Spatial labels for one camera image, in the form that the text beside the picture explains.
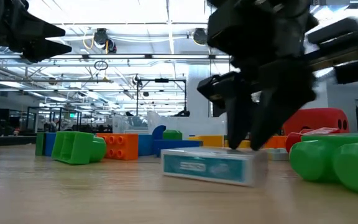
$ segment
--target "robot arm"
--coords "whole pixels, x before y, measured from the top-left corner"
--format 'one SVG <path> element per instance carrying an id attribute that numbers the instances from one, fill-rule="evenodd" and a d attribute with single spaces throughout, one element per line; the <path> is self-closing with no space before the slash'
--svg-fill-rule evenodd
<path id="1" fill-rule="evenodd" d="M 227 112 L 229 147 L 250 133 L 258 150 L 305 103 L 314 71 L 334 67 L 338 83 L 357 82 L 358 23 L 343 19 L 308 35 L 319 50 L 305 54 L 305 32 L 318 25 L 306 0 L 210 0 L 208 45 L 231 55 L 241 72 L 202 80 L 198 91 Z M 259 103 L 251 94 L 261 91 Z"/>
<path id="2" fill-rule="evenodd" d="M 61 37 L 65 31 L 27 12 L 26 0 L 0 0 L 0 46 L 23 53 L 30 62 L 71 52 L 71 47 L 47 37 Z"/>

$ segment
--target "blue lego brick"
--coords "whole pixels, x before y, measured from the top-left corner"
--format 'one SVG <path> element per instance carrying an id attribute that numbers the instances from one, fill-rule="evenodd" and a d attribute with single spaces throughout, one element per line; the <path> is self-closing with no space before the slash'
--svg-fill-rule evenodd
<path id="1" fill-rule="evenodd" d="M 202 141 L 189 140 L 154 140 L 153 154 L 160 157 L 162 149 L 174 149 L 179 147 L 200 147 L 203 146 Z"/>
<path id="2" fill-rule="evenodd" d="M 164 131 L 167 129 L 167 127 L 165 125 L 160 125 L 158 127 L 156 127 L 153 130 L 153 139 L 154 140 L 162 140 L 162 134 L 164 133 Z"/>
<path id="3" fill-rule="evenodd" d="M 45 156 L 52 156 L 53 146 L 55 145 L 56 133 L 46 133 Z"/>
<path id="4" fill-rule="evenodd" d="M 151 156 L 153 154 L 153 136 L 151 134 L 139 135 L 139 156 Z"/>

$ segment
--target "ceiling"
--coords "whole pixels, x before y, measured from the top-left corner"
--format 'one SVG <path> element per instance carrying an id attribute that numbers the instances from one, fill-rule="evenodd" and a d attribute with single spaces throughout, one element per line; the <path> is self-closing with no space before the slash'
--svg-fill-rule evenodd
<path id="1" fill-rule="evenodd" d="M 92 45 L 93 32 L 107 28 L 109 38 L 117 45 L 118 54 L 173 54 L 205 55 L 222 54 L 205 45 L 194 43 L 191 33 L 196 28 L 206 28 L 209 15 L 213 12 L 204 0 L 28 0 L 29 12 L 51 24 L 66 30 L 66 36 L 51 40 L 72 46 L 71 54 L 104 54 Z M 358 9 L 345 7 L 313 7 L 316 17 L 323 23 L 344 16 L 358 16 Z M 9 54 L 0 48 L 0 54 Z M 136 97 L 132 82 L 138 75 L 142 79 L 169 78 L 187 79 L 189 66 L 205 65 L 211 74 L 224 74 L 234 68 L 228 60 L 180 60 L 180 59 L 104 59 L 108 68 L 97 71 L 98 60 L 64 59 L 46 60 L 37 65 L 26 65 L 15 60 L 0 60 L 0 78 L 27 78 L 34 80 L 83 80 L 83 83 L 21 83 L 21 87 L 52 90 L 111 90 L 112 92 L 37 92 L 30 94 L 51 103 L 99 103 L 93 110 L 134 111 Z M 105 78 L 110 82 L 96 82 Z M 2 88 L 16 88 L 0 84 Z M 140 95 L 139 114 L 148 110 L 161 115 L 175 114 L 183 109 L 183 82 L 149 82 Z"/>

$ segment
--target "wall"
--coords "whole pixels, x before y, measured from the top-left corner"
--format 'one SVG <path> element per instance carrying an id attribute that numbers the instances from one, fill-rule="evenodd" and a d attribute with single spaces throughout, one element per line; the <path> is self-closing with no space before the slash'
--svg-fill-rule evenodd
<path id="1" fill-rule="evenodd" d="M 351 132 L 357 132 L 356 100 L 358 100 L 358 83 L 347 85 L 328 85 L 328 106 L 345 112 Z"/>
<path id="2" fill-rule="evenodd" d="M 8 97 L 0 96 L 0 108 L 27 112 L 28 106 L 39 106 L 39 100 L 17 93 L 8 93 Z"/>
<path id="3" fill-rule="evenodd" d="M 313 88 L 316 92 L 317 97 L 314 101 L 305 104 L 302 109 L 310 109 L 310 108 L 327 108 L 328 107 L 328 99 L 327 99 L 327 83 L 321 82 Z"/>

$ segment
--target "table surface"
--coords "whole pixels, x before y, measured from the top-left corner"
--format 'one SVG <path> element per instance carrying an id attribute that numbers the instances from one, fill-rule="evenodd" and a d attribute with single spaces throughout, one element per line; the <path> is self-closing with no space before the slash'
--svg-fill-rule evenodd
<path id="1" fill-rule="evenodd" d="M 269 164 L 252 189 L 163 177 L 159 160 L 69 166 L 33 146 L 0 147 L 0 224 L 358 223 L 358 194 Z"/>

